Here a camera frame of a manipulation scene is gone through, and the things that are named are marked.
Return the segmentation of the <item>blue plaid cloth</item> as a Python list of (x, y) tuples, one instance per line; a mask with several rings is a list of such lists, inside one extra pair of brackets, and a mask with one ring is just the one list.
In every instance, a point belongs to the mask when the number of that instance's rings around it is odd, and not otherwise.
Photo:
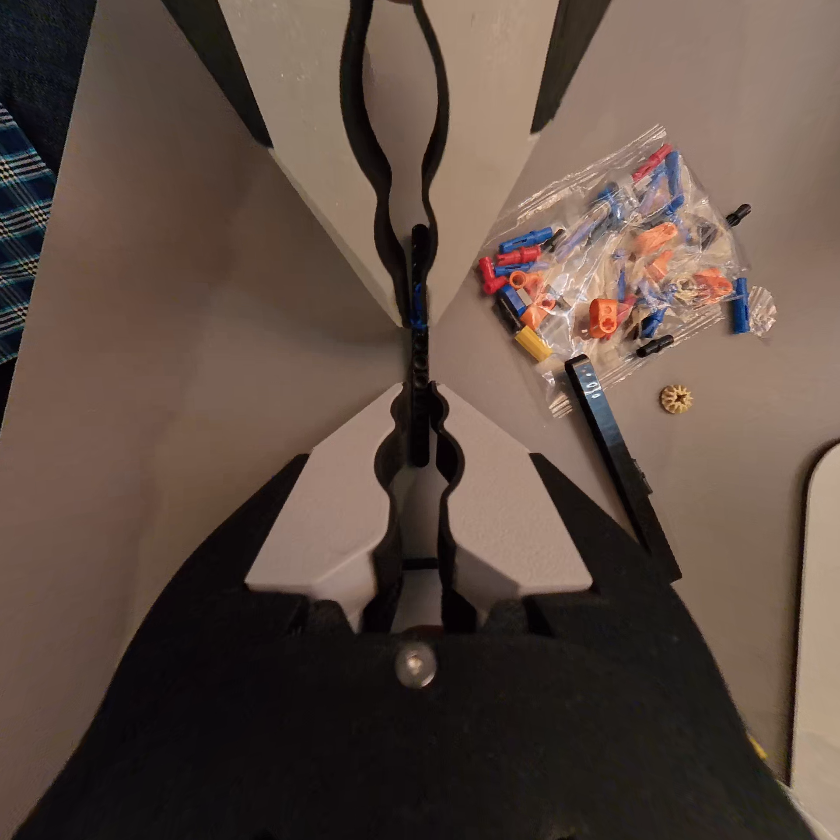
[(1, 363), (17, 358), (56, 177), (1, 107)]

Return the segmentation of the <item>dark blue cloth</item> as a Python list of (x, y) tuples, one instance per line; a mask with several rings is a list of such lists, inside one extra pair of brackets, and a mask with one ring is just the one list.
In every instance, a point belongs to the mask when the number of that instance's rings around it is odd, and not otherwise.
[(1, 2), (1, 102), (58, 174), (95, 1)]

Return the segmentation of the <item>long black lego beam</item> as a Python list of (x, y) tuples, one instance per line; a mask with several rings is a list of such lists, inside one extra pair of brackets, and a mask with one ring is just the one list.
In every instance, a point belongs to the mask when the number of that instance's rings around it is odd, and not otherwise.
[(681, 580), (676, 557), (650, 500), (652, 491), (628, 450), (592, 361), (580, 354), (566, 361), (564, 370), (637, 541), (668, 582)]

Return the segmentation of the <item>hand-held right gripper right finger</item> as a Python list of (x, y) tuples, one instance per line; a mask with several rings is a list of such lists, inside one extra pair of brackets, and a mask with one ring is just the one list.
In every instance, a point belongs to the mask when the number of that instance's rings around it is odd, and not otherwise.
[(446, 385), (431, 385), (429, 410), (446, 483), (437, 532), (444, 628), (472, 633), (501, 602), (590, 590), (530, 451)]

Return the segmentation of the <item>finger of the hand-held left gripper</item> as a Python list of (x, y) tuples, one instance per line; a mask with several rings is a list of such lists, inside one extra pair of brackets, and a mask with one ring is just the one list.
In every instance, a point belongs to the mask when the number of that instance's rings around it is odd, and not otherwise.
[(421, 201), (433, 236), (427, 310), (455, 297), (539, 135), (532, 119), (559, 3), (414, 2), (437, 106)]
[(279, 167), (373, 299), (408, 324), (392, 172), (364, 103), (372, 2), (220, 2)]

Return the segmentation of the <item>white stand base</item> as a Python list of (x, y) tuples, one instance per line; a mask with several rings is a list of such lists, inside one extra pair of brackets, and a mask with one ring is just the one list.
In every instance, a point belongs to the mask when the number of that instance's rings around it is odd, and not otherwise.
[(839, 838), (839, 445), (807, 482), (791, 750), (794, 798)]

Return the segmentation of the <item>clear bag of lego pieces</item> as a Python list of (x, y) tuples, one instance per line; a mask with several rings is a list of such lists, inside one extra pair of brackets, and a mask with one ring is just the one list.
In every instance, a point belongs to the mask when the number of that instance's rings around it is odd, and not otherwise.
[[(551, 415), (563, 417), (573, 357), (587, 355), (601, 383), (614, 385), (663, 353), (636, 357), (652, 339), (673, 335), (668, 350), (725, 317), (732, 328), (734, 281), (749, 267), (734, 229), (655, 125), (501, 215), (475, 271), (512, 339), (529, 326), (552, 349), (538, 363), (519, 347)], [(764, 337), (775, 302), (748, 282), (747, 334)]]

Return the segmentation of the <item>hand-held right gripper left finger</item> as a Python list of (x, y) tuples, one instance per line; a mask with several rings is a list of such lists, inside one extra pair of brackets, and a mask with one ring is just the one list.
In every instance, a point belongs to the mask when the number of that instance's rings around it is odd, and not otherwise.
[(252, 592), (335, 602), (359, 632), (393, 592), (402, 545), (393, 482), (406, 464), (403, 383), (318, 444), (245, 577)]

